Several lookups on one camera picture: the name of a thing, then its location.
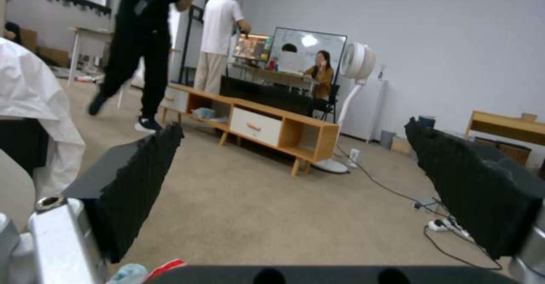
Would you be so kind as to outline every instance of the white t-shirt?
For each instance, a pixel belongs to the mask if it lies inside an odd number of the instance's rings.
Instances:
[[[201,52],[227,55],[233,25],[244,19],[235,0],[209,0],[204,7]]]

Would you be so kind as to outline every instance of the fan stand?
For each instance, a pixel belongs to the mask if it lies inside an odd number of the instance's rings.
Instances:
[[[366,82],[367,82],[367,79],[356,80],[356,86],[354,86],[354,88],[352,89],[352,91],[350,92],[346,100],[344,100],[344,103],[341,109],[341,115],[339,116],[339,121],[338,121],[339,132],[337,134],[337,141],[335,142],[335,146],[337,146],[338,144],[339,136],[341,134],[342,123],[344,121],[344,117],[346,116],[346,112],[348,111],[348,107],[350,106],[350,102],[352,102],[352,99],[354,98],[354,96],[358,94],[358,92],[363,88]],[[340,162],[337,162],[336,160],[333,160],[332,158],[312,164],[312,167],[318,168],[322,171],[336,173],[336,174],[348,173],[348,167],[346,165]]]

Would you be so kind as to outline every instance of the black cable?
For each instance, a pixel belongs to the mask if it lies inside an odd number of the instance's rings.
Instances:
[[[463,241],[467,241],[468,243],[473,244],[473,245],[479,247],[476,243],[473,243],[473,242],[471,242],[471,241],[469,241],[469,240],[467,240],[467,239],[461,237],[461,236],[458,235],[456,232],[453,232],[451,229],[449,229],[449,230],[450,230],[451,233],[455,234],[455,236],[457,236],[458,238],[461,238]],[[423,233],[424,233],[424,236],[425,236],[426,238],[428,238],[429,241],[431,241],[431,243],[436,247],[436,249],[437,249],[438,251],[440,251],[441,253],[443,253],[444,255],[447,255],[448,257],[450,257],[450,258],[452,258],[452,259],[455,259],[456,261],[459,261],[459,262],[461,262],[461,263],[464,263],[464,264],[466,264],[466,265],[469,265],[469,266],[475,267],[475,268],[481,268],[481,269],[487,269],[487,270],[495,270],[495,271],[503,270],[502,265],[500,265],[495,259],[493,259],[492,257],[490,257],[490,255],[488,255],[488,253],[486,253],[486,251],[484,251],[484,249],[481,248],[481,247],[479,247],[479,249],[480,249],[480,250],[481,250],[481,251],[482,251],[482,252],[483,252],[491,261],[494,262],[494,264],[496,265],[496,267],[482,267],[482,266],[479,266],[479,265],[475,265],[475,264],[473,264],[473,263],[470,263],[469,261],[466,261],[466,260],[464,260],[464,259],[461,259],[461,258],[459,258],[459,257],[457,257],[457,256],[454,256],[454,255],[452,255],[452,254],[450,254],[450,253],[444,251],[443,249],[441,249],[441,247],[438,246],[438,244],[434,241],[434,239],[432,239],[432,238],[430,237],[430,235],[428,234],[428,225],[425,225],[425,226],[424,226],[424,231],[423,231]]]
[[[347,154],[347,153],[339,146],[339,144],[337,144],[337,148],[338,148],[338,149],[339,149],[347,158],[350,159],[350,155]],[[385,190],[387,190],[387,191],[393,193],[394,195],[398,195],[398,196],[401,197],[401,198],[405,198],[405,199],[407,199],[407,200],[409,200],[409,201],[412,201],[412,202],[414,202],[414,203],[417,203],[417,204],[420,205],[420,207],[422,207],[422,208],[424,208],[424,209],[426,209],[426,210],[428,210],[428,211],[430,211],[430,212],[432,212],[432,213],[434,213],[434,214],[436,214],[436,215],[438,215],[438,216],[442,216],[442,217],[444,217],[444,218],[449,218],[449,217],[450,217],[450,216],[447,216],[447,215],[442,214],[442,213],[440,213],[440,212],[436,212],[436,211],[434,211],[434,210],[431,209],[431,208],[428,208],[428,207],[425,206],[422,202],[418,201],[417,199],[415,199],[415,198],[413,198],[413,197],[409,197],[408,195],[404,195],[403,193],[400,193],[400,192],[397,192],[397,191],[395,191],[395,190],[393,190],[393,189],[391,189],[391,188],[388,188],[387,186],[383,185],[383,184],[380,183],[379,181],[375,180],[375,179],[370,175],[370,173],[364,168],[364,166],[362,166],[360,163],[354,162],[354,161],[352,161],[352,162],[353,162],[354,164],[356,164],[358,167],[360,167],[360,169],[365,173],[365,175],[366,175],[371,181],[373,181],[373,183],[375,183],[376,185],[378,185],[378,186],[381,187],[382,189],[385,189]]]
[[[339,149],[347,158],[350,159],[350,155],[347,154],[347,153],[339,146],[339,144],[337,144],[337,148],[338,148],[338,149]],[[442,214],[442,213],[440,213],[440,212],[436,212],[436,211],[434,211],[434,210],[428,208],[427,206],[425,206],[424,204],[422,204],[420,201],[418,201],[417,199],[415,199],[415,198],[413,198],[413,197],[409,197],[408,195],[404,195],[403,193],[397,192],[397,191],[395,191],[395,190],[393,190],[393,189],[390,189],[390,188],[386,187],[385,185],[383,185],[383,184],[380,183],[379,181],[376,181],[376,180],[370,175],[370,173],[364,168],[364,166],[362,166],[360,163],[354,162],[353,160],[351,160],[351,161],[352,161],[354,164],[356,164],[356,165],[357,165],[357,166],[366,174],[366,176],[367,176],[371,181],[373,181],[376,185],[378,185],[378,186],[381,187],[382,189],[385,189],[385,190],[387,190],[387,191],[393,193],[394,195],[398,195],[398,196],[401,197],[401,198],[405,198],[405,199],[407,199],[407,200],[409,200],[409,201],[413,201],[414,203],[420,204],[421,207],[423,207],[423,208],[429,210],[430,212],[432,212],[432,213],[434,213],[434,214],[436,214],[436,215],[438,215],[438,216],[442,216],[442,217],[444,217],[444,218],[449,218],[449,219],[451,218],[451,216],[444,215],[444,214]],[[443,208],[446,209],[446,207],[444,206],[444,204],[440,203],[438,200],[436,200],[436,201],[437,201],[437,204],[438,204],[438,205],[440,205],[440,206],[442,206]],[[466,265],[469,265],[469,266],[475,267],[475,268],[482,268],[482,269],[495,270],[495,271],[500,271],[500,270],[503,269],[502,265],[500,265],[495,259],[493,259],[492,257],[490,257],[490,255],[488,255],[488,253],[486,253],[486,251],[485,251],[482,247],[479,247],[479,245],[477,245],[476,243],[474,243],[474,242],[472,242],[472,241],[469,241],[469,240],[465,239],[464,237],[460,236],[458,233],[454,232],[451,228],[448,228],[448,230],[449,230],[452,234],[454,234],[456,237],[462,239],[462,241],[468,242],[468,243],[470,243],[470,244],[475,245],[476,247],[478,247],[478,248],[479,248],[479,249],[480,249],[480,250],[481,250],[481,251],[482,251],[490,260],[491,260],[491,261],[494,262],[494,264],[496,264],[497,267],[489,268],[489,267],[478,266],[478,265],[475,265],[475,264],[473,264],[473,263],[470,263],[469,261],[466,261],[466,260],[464,260],[464,259],[461,259],[461,258],[459,258],[459,257],[456,257],[455,255],[452,255],[452,254],[450,254],[450,253],[444,251],[444,250],[441,249],[441,247],[439,247],[439,246],[437,245],[437,243],[428,235],[428,231],[427,231],[427,230],[428,230],[428,225],[424,226],[424,236],[425,236],[426,238],[428,238],[428,240],[431,241],[431,243],[436,247],[436,249],[437,249],[438,251],[440,251],[442,254],[447,255],[448,257],[450,257],[450,258],[452,258],[452,259],[455,259],[456,261],[462,262],[462,263],[464,263],[464,264],[466,264]]]

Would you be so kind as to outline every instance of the white drawer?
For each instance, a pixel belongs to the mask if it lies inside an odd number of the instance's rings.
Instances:
[[[230,129],[256,141],[278,146],[282,121],[240,108],[233,108]]]
[[[161,106],[185,113],[188,98],[189,94],[187,92],[167,87]]]

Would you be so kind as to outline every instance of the chair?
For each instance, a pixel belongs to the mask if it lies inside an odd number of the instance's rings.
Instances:
[[[321,115],[321,120],[327,120],[329,114],[333,114],[333,123],[337,123],[337,94],[341,86],[332,84],[331,91],[329,92],[329,99],[314,99],[312,108],[315,111],[323,112]]]

